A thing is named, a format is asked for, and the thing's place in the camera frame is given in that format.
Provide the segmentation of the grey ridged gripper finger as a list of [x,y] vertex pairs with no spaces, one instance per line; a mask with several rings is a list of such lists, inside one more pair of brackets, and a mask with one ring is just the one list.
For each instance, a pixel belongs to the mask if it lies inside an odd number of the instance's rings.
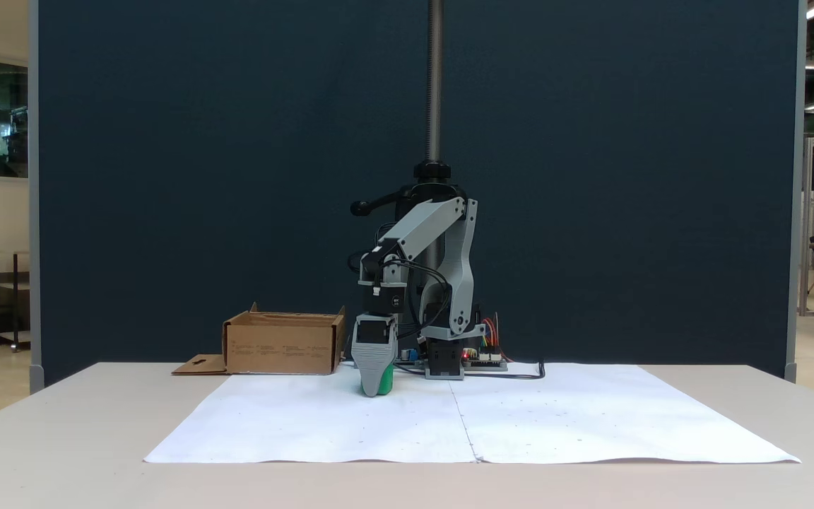
[[358,344],[351,355],[359,370],[362,392],[366,397],[388,395],[394,386],[395,344]]

